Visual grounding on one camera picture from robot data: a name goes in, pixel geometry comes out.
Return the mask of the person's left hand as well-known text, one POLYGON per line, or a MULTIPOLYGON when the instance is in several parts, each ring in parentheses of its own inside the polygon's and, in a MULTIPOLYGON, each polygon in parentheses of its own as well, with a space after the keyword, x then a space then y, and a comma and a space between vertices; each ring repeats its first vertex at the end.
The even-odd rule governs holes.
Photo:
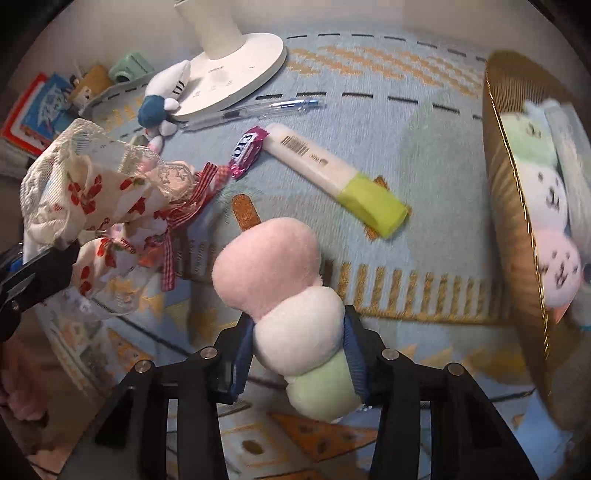
POLYGON ((16 336, 1 344, 1 404, 20 421, 38 421, 47 412, 43 372, 16 336))

